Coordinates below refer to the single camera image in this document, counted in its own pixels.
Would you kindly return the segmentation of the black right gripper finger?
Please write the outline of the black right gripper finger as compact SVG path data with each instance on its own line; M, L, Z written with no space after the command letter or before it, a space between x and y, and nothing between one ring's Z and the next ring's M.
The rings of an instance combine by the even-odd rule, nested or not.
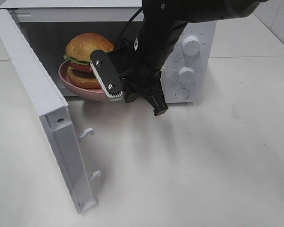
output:
M154 116L162 115L168 110L160 80L143 88L143 97L152 105Z
M139 97L143 98L141 90L142 90L141 85L137 85L137 84L130 83L130 82L125 82L124 83L125 102L131 103L131 102L136 101Z

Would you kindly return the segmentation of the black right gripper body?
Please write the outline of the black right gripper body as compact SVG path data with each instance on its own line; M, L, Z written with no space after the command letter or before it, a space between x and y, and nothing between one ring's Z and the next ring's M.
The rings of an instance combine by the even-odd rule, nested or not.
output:
M133 44L119 47L107 53L107 91L117 94L121 91L138 94L160 94L162 68L162 46L139 46Z

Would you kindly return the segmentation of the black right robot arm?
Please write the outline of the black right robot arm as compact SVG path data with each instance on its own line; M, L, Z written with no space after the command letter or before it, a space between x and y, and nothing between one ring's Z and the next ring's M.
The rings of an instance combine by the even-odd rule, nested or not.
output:
M154 115L165 113L160 82L161 68L172 53L188 23L201 23L249 16L259 0L144 0L138 12L144 14L135 40L118 37L109 52L118 71L113 77L125 89L125 101L138 96L154 108Z

